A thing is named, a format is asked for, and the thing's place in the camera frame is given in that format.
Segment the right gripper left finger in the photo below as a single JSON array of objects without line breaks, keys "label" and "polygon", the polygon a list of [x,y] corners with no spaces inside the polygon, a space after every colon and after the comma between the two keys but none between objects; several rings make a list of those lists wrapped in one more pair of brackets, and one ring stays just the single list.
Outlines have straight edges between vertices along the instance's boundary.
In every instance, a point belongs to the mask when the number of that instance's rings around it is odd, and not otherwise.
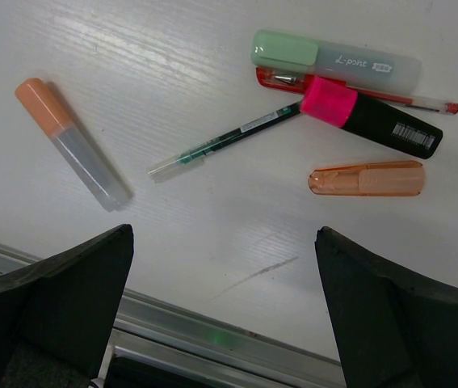
[{"label": "right gripper left finger", "polygon": [[87,387],[131,268],[128,224],[0,276],[0,387]]}]

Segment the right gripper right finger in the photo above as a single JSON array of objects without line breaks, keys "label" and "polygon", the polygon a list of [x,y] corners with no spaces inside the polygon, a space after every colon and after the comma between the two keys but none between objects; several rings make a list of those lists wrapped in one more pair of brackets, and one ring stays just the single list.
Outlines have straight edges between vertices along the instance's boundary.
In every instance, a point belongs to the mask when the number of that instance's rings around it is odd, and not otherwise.
[{"label": "right gripper right finger", "polygon": [[317,266],[349,387],[458,387],[458,288],[329,227]]}]

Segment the green ink pen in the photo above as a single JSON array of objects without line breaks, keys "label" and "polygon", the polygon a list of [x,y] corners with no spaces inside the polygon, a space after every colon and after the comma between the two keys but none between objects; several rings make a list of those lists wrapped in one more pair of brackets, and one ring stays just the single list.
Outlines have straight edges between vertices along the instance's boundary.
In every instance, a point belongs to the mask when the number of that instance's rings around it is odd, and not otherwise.
[{"label": "green ink pen", "polygon": [[200,165],[210,154],[290,120],[299,114],[300,101],[297,101],[150,167],[149,176],[156,183],[164,182]]}]

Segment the orange cap clear highlighter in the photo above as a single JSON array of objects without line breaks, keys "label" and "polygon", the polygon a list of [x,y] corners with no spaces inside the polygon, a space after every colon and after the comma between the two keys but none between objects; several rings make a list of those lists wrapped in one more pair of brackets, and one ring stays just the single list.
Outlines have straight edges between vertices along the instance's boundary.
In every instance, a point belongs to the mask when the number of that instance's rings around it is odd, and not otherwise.
[{"label": "orange cap clear highlighter", "polygon": [[128,203],[129,190],[46,82],[29,78],[16,88],[15,96],[105,210],[112,212]]}]

